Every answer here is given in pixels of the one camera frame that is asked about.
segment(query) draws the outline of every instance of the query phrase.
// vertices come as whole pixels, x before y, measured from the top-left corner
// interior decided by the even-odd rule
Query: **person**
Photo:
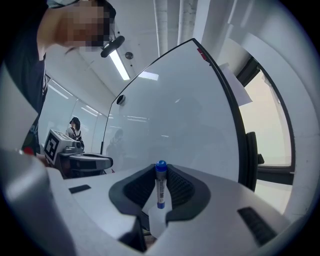
[[[4,62],[13,82],[36,110],[37,118],[30,128],[22,150],[40,155],[38,120],[47,93],[46,51],[52,45],[67,48],[102,47],[110,38],[110,26],[116,10],[106,0],[76,0],[61,8],[48,8],[46,1],[24,22]]]
[[[69,124],[71,125],[71,127],[69,127],[65,131],[65,135],[68,135],[71,139],[74,139],[76,141],[77,138],[81,136],[79,118],[78,117],[72,118]]]

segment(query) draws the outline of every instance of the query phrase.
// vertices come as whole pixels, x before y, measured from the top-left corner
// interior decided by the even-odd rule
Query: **woman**
[[[78,117],[72,118],[69,124],[71,125],[71,127],[66,130],[65,134],[68,135],[71,139],[78,141],[81,137],[80,121]]]

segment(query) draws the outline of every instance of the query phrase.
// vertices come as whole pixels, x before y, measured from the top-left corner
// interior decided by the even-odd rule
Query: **dark shirt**
[[[38,113],[22,146],[25,153],[33,155],[40,153],[38,120],[48,90],[45,76],[46,56],[43,60],[39,60],[37,44],[38,28],[47,8],[46,4],[42,4],[35,10],[17,34],[11,49],[4,58],[4,63],[15,85]]]

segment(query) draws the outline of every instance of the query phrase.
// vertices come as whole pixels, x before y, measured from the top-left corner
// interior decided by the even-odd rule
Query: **blue cap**
[[[157,202],[156,203],[159,209],[165,208],[165,203],[164,202]]]
[[[155,164],[155,170],[157,172],[165,172],[167,170],[166,161],[160,160]]]

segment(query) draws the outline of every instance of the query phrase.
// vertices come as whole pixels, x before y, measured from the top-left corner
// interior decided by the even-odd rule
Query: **hair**
[[[75,129],[77,131],[79,131],[80,130],[80,121],[79,121],[79,119],[78,120],[73,120],[73,123],[75,124]]]

